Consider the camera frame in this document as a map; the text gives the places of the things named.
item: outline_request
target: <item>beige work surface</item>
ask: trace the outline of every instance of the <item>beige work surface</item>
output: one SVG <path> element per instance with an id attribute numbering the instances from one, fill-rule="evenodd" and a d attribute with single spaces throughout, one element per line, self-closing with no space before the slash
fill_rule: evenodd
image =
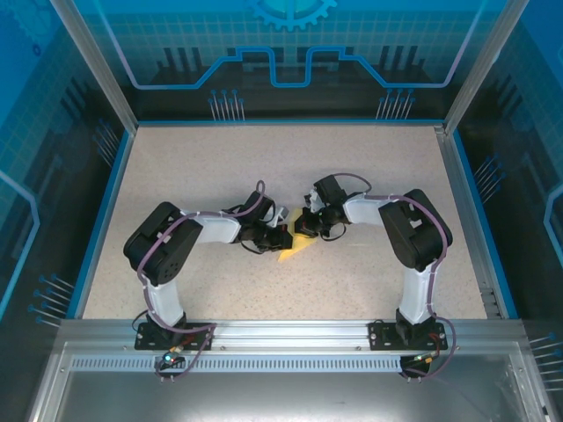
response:
<path id="1" fill-rule="evenodd" d="M 472 262 L 432 127 L 142 127 L 128 160 L 84 318 L 132 318 L 145 309 L 123 256 L 128 237 L 161 201 L 219 210 L 247 199 L 264 179 L 290 209 L 324 176 L 349 171 L 374 194 L 418 187 L 454 237 L 435 290 L 435 310 L 485 318 Z M 342 178 L 348 192 L 362 183 Z M 403 267 L 383 227 L 352 225 L 337 242 L 317 241 L 289 260 L 239 244 L 197 245 L 178 276 L 190 319 L 394 318 Z"/>

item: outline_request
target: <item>metal pole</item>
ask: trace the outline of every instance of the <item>metal pole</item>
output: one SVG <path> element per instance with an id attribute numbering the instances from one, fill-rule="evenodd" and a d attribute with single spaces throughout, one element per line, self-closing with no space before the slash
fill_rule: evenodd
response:
<path id="1" fill-rule="evenodd" d="M 51 0 L 51 4 L 98 81 L 100 88 L 106 94 L 107 100 L 120 118 L 121 124 L 130 134 L 135 135 L 137 119 L 133 110 L 113 77 L 112 70 L 77 7 L 73 2 L 65 0 Z"/>
<path id="2" fill-rule="evenodd" d="M 446 135 L 456 130 L 528 2 L 529 0 L 511 0 L 504 7 L 446 116 L 444 121 Z"/>

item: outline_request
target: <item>enclosure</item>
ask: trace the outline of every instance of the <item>enclosure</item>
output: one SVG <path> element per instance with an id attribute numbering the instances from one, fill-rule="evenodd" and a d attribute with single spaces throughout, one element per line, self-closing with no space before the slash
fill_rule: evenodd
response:
<path id="1" fill-rule="evenodd" d="M 3 420 L 559 420 L 561 17 L 555 0 L 0 1 Z M 374 348 L 404 267 L 387 226 L 354 223 L 282 262 L 198 244 L 179 301 L 216 325 L 185 378 L 154 376 L 123 249 L 155 207 L 225 210 L 263 179 L 290 212 L 342 172 L 421 189 L 451 230 L 435 376 L 405 376 L 419 349 Z"/>

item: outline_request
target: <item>glass wall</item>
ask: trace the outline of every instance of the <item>glass wall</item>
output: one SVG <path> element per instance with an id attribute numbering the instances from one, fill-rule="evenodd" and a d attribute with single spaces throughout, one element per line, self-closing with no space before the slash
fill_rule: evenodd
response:
<path id="1" fill-rule="evenodd" d="M 24 420 L 123 126 L 49 1 L 0 1 L 2 420 Z"/>
<path id="2" fill-rule="evenodd" d="M 78 0 L 140 120 L 443 119 L 505 0 Z"/>
<path id="3" fill-rule="evenodd" d="M 529 3 L 459 128 L 516 309 L 545 329 L 534 337 L 563 328 L 562 16 L 561 1 Z"/>

